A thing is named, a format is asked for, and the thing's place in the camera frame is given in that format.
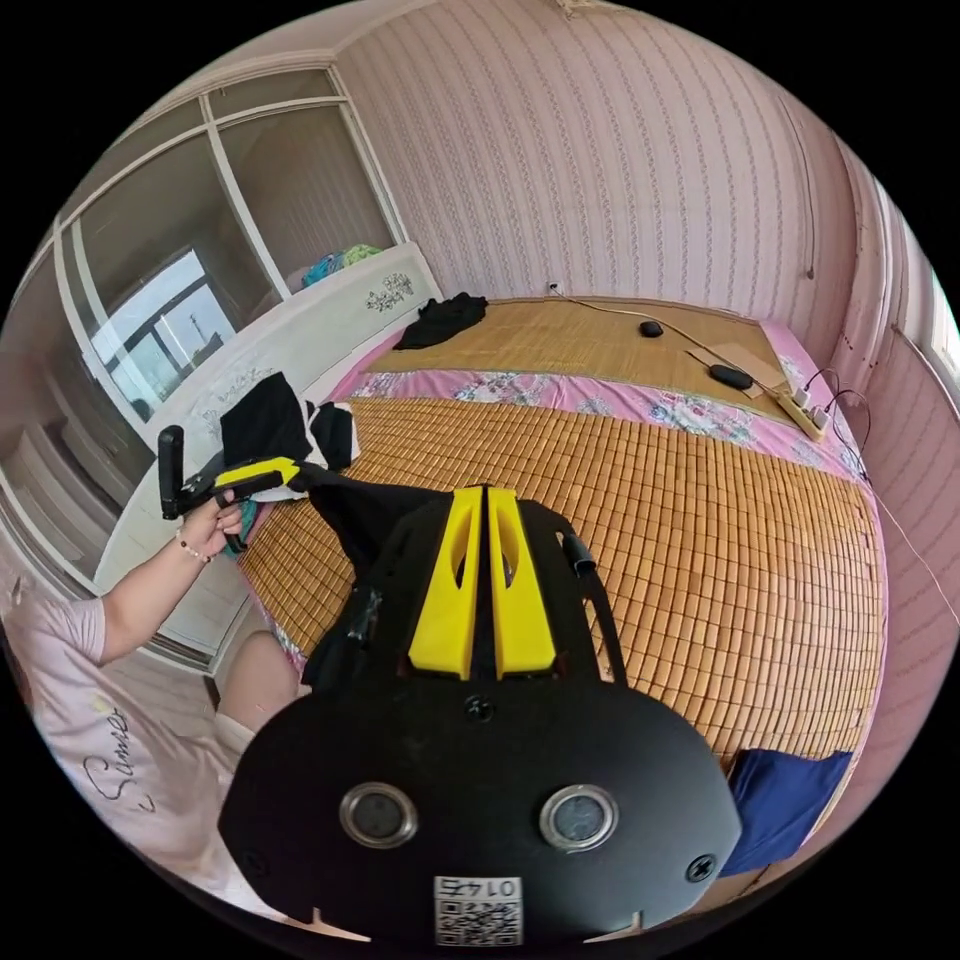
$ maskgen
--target bracelet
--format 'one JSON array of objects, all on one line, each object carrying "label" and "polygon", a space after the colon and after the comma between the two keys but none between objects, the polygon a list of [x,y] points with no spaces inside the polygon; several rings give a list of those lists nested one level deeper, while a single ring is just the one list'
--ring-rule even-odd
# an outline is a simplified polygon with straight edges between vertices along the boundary
[{"label": "bracelet", "polygon": [[180,546],[182,549],[186,550],[191,557],[195,557],[203,564],[207,564],[213,559],[213,557],[208,557],[205,554],[200,553],[199,550],[194,550],[193,547],[191,547],[190,544],[183,539],[183,537],[180,538]]}]

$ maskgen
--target qr code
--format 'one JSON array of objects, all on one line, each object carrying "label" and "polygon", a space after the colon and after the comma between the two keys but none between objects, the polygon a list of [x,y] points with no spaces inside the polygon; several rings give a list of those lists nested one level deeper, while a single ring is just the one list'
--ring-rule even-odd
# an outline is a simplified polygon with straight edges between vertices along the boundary
[{"label": "qr code", "polygon": [[437,902],[437,943],[445,947],[508,947],[520,944],[520,902]]},{"label": "qr code", "polygon": [[434,902],[439,946],[509,947],[523,943],[523,899],[518,879],[438,877]]}]

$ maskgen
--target glass pane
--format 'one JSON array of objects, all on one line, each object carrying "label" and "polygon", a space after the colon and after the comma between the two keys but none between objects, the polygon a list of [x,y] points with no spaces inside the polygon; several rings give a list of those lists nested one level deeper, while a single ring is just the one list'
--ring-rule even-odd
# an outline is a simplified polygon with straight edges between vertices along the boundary
[{"label": "glass pane", "polygon": [[98,187],[103,186],[135,160],[139,160],[145,153],[202,124],[200,103],[190,100],[122,137],[94,164],[93,169],[80,182],[80,186],[70,195],[70,199],[63,205],[62,218],[65,220]]},{"label": "glass pane", "polygon": [[[153,454],[81,360],[52,253],[0,336],[0,467],[29,552],[92,577]],[[53,552],[47,552],[44,541]]]},{"label": "glass pane", "polygon": [[210,109],[215,117],[227,117],[241,110],[304,100],[307,97],[335,97],[337,91],[326,70],[294,70],[268,77],[243,80],[219,90],[212,90]]},{"label": "glass pane", "polygon": [[236,221],[205,135],[99,197],[65,232],[64,250],[93,348],[144,420],[280,302]]},{"label": "glass pane", "polygon": [[337,106],[245,120],[222,130],[253,219],[291,293],[328,254],[393,246]]}]

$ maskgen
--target bamboo mat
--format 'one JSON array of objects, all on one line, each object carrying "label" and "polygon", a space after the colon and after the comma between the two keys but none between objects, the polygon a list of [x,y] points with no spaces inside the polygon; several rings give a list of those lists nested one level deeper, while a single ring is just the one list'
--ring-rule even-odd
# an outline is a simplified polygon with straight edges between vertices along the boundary
[{"label": "bamboo mat", "polygon": [[[723,763],[745,747],[856,748],[880,679],[884,590],[856,485],[588,414],[369,398],[353,410],[357,479],[491,483],[566,516],[597,559],[632,685],[683,714]],[[281,504],[240,564],[309,654],[352,581],[329,527],[307,501]]]},{"label": "bamboo mat", "polygon": [[[763,328],[748,320],[659,301],[590,302],[648,313],[708,347],[735,343],[774,370],[781,369]],[[446,343],[423,350],[391,350],[367,372],[480,370],[594,377],[696,393],[793,425],[766,394],[751,399],[711,379],[704,365],[687,353],[696,349],[689,340],[666,327],[663,336],[645,339],[637,332],[640,323],[640,317],[600,313],[567,300],[500,301],[490,304],[480,323]]]}]

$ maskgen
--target woman's arm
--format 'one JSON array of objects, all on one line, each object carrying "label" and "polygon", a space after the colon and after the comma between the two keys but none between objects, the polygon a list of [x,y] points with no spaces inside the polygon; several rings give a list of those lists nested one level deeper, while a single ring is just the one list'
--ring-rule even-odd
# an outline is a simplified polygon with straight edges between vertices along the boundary
[{"label": "woman's arm", "polygon": [[[240,508],[235,504],[221,508],[209,500],[194,510],[176,539],[104,595],[106,635],[100,662],[117,660],[152,639],[206,565],[195,554],[215,557],[226,545],[227,534],[241,532]],[[181,540],[189,549],[181,546]]]}]

